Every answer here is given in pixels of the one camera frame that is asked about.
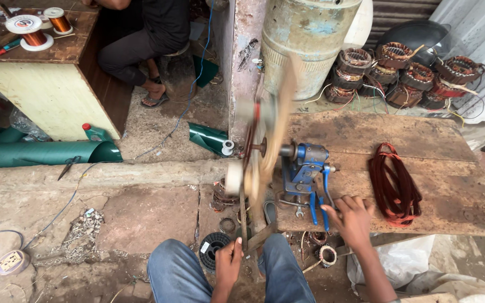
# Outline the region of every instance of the spanner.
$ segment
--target spanner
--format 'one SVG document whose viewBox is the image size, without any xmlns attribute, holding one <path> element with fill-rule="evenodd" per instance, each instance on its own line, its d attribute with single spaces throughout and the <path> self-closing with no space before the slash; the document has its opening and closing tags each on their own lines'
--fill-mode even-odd
<svg viewBox="0 0 485 303">
<path fill-rule="evenodd" d="M 305 216 L 305 213 L 302 212 L 302 206 L 301 206 L 301 197 L 300 196 L 297 196 L 297 203 L 299 203 L 299 205 L 297 206 L 297 212 L 295 213 L 295 216 L 297 216 L 297 218 L 299 217 L 299 215 L 302 217 Z"/>
</svg>

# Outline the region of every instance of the metal drum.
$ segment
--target metal drum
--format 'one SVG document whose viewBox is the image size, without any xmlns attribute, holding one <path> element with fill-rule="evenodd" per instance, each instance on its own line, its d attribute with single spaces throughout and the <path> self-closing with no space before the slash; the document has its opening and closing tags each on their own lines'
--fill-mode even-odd
<svg viewBox="0 0 485 303">
<path fill-rule="evenodd" d="M 303 61 L 295 100 L 319 92 L 362 0 L 268 0 L 262 31 L 264 88 L 276 93 L 287 53 Z"/>
</svg>

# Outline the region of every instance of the blue wire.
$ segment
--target blue wire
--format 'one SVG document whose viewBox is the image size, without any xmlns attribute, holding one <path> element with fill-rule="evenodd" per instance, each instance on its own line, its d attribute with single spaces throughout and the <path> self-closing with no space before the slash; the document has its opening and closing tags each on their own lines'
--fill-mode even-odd
<svg viewBox="0 0 485 303">
<path fill-rule="evenodd" d="M 138 155 L 138 156 L 135 156 L 133 158 L 130 158 L 130 159 L 124 159 L 124 160 L 118 160 L 118 161 L 103 161 L 103 162 L 97 162 L 97 163 L 93 163 L 91 164 L 83 173 L 82 175 L 80 176 L 80 178 L 82 176 L 85 175 L 85 173 L 91 169 L 92 167 L 94 167 L 95 165 L 97 164 L 100 164 L 100 163 L 118 163 L 118 162 L 123 162 L 123 161 L 127 161 L 127 160 L 133 160 L 133 159 L 137 159 L 143 155 L 146 155 L 146 154 L 149 154 L 150 152 L 152 152 L 153 150 L 157 149 L 158 147 L 164 145 L 164 142 L 171 136 L 171 134 L 173 134 L 175 132 L 175 130 L 179 127 L 179 122 L 180 120 L 183 118 L 183 116 L 186 114 L 186 112 L 188 111 L 188 109 L 190 108 L 190 96 L 192 95 L 192 89 L 194 88 L 194 83 L 196 83 L 196 81 L 202 76 L 202 73 L 203 73 L 203 57 L 205 57 L 205 50 L 207 49 L 207 47 L 209 46 L 209 41 L 211 40 L 211 19 L 212 19 L 212 7 L 214 5 L 214 0 L 211 1 L 211 13 L 210 13 L 210 16 L 209 16 L 209 28 L 207 30 L 207 43 L 205 45 L 205 47 L 203 48 L 203 53 L 202 53 L 202 59 L 201 59 L 201 70 L 199 71 L 199 76 L 194 80 L 194 82 L 192 82 L 192 86 L 190 86 L 190 93 L 188 93 L 188 104 L 186 105 L 186 109 L 184 110 L 184 112 L 179 116 L 179 119 L 177 120 L 177 124 L 175 124 L 175 127 L 173 128 L 173 130 L 167 135 L 165 136 L 165 138 L 162 140 L 162 142 L 160 142 L 159 145 L 147 150 L 146 152 L 144 152 L 143 154 L 141 155 Z M 67 208 L 67 206 L 72 202 L 72 200 L 74 199 L 74 197 L 76 196 L 76 192 L 77 192 L 77 187 L 76 187 L 76 190 L 74 190 L 74 193 L 72 194 L 72 197 L 70 198 L 70 200 L 67 202 L 67 204 L 65 205 L 65 207 L 59 211 L 57 213 L 57 215 L 55 217 L 53 217 L 53 219 L 50 221 L 50 223 L 48 225 L 46 225 L 46 227 L 41 230 L 39 233 L 37 233 L 37 235 L 39 235 L 40 233 L 42 233 L 43 231 L 45 231 L 56 219 L 57 217 L 59 217 L 59 215 L 61 215 L 61 213 Z M 24 246 L 24 249 L 26 249 L 32 242 L 33 240 L 35 240 L 35 238 L 37 238 L 37 236 L 33 237 L 31 239 L 31 241 Z"/>
</svg>

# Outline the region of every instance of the wooden table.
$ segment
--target wooden table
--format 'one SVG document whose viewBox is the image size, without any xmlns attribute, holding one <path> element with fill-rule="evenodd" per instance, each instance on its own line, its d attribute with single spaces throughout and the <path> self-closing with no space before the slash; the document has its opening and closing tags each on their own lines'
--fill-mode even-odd
<svg viewBox="0 0 485 303">
<path fill-rule="evenodd" d="M 409 227 L 398 228 L 377 210 L 371 231 L 390 234 L 373 237 L 375 246 L 435 233 L 485 236 L 485 173 L 453 120 L 330 111 L 294 114 L 290 122 L 285 143 L 293 138 L 329 151 L 328 162 L 338 169 L 328 180 L 332 198 L 359 195 L 375 202 L 367 162 L 381 143 L 394 145 L 422 193 L 422 215 Z M 316 182 L 322 184 L 321 176 Z M 282 190 L 279 174 L 273 188 Z M 276 207 L 275 224 L 249 240 L 249 250 L 271 232 L 324 231 L 319 210 L 316 226 L 309 209 L 303 208 L 304 217 L 297 218 L 295 206 L 282 208 Z M 337 252 L 350 253 L 347 247 Z"/>
<path fill-rule="evenodd" d="M 38 15 L 44 9 L 22 9 Z M 17 47 L 0 56 L 0 92 L 54 140 L 87 140 L 81 125 L 90 123 L 119 139 L 132 86 L 103 72 L 97 52 L 103 45 L 98 12 L 71 11 L 76 35 L 55 39 L 45 51 Z M 56 38 L 52 29 L 44 30 Z"/>
</svg>

